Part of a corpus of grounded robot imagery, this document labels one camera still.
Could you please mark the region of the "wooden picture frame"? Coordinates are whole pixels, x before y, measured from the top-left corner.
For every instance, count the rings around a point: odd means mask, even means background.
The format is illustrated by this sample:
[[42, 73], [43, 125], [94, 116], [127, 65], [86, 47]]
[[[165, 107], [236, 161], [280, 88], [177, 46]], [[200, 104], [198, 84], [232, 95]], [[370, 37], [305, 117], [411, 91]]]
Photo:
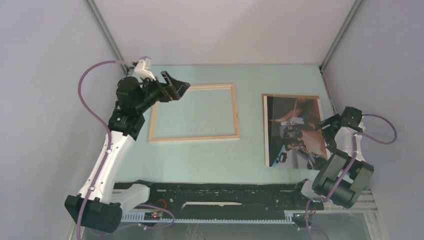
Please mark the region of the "wooden picture frame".
[[180, 100], [152, 107], [151, 143], [239, 140], [240, 136], [233, 83], [193, 85]]

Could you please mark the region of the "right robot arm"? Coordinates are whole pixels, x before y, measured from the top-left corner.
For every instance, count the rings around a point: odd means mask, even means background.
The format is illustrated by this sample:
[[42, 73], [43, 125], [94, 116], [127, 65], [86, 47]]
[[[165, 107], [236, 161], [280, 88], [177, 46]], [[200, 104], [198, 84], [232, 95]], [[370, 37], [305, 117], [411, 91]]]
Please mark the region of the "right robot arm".
[[331, 201], [345, 209], [351, 208], [374, 173], [374, 167], [365, 162], [361, 153], [363, 113], [346, 107], [315, 125], [320, 130], [331, 153], [314, 180], [305, 179], [301, 189], [291, 194], [291, 204], [304, 209], [313, 201]]

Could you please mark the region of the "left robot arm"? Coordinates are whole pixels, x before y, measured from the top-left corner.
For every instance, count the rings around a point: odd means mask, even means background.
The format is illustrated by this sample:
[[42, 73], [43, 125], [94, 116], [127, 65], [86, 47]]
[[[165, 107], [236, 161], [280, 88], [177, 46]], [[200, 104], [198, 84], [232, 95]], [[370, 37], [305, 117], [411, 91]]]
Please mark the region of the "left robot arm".
[[68, 195], [64, 207], [76, 224], [111, 234], [115, 232], [123, 214], [142, 204], [153, 208], [158, 194], [146, 185], [135, 183], [113, 198], [117, 174], [129, 149], [137, 140], [144, 113], [157, 102], [180, 100], [190, 83], [177, 80], [161, 72], [165, 82], [127, 76], [117, 83], [117, 101], [108, 123], [103, 122], [106, 135], [101, 153], [83, 187], [75, 196]]

